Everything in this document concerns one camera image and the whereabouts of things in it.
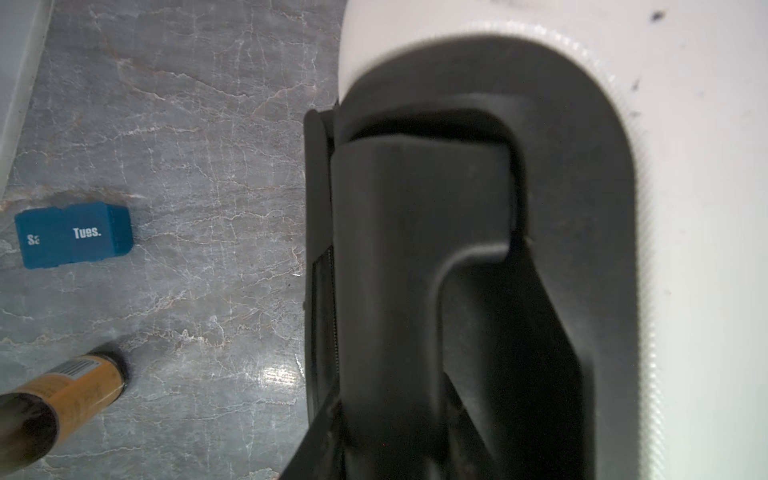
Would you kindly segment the white hard-shell suitcase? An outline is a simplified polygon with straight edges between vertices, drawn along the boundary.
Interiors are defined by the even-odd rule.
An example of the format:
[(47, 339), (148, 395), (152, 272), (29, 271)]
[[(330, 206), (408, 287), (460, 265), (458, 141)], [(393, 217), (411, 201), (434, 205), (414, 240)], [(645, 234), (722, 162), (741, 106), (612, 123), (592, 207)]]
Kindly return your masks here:
[(763, 479), (767, 5), (350, 1), (286, 479)]

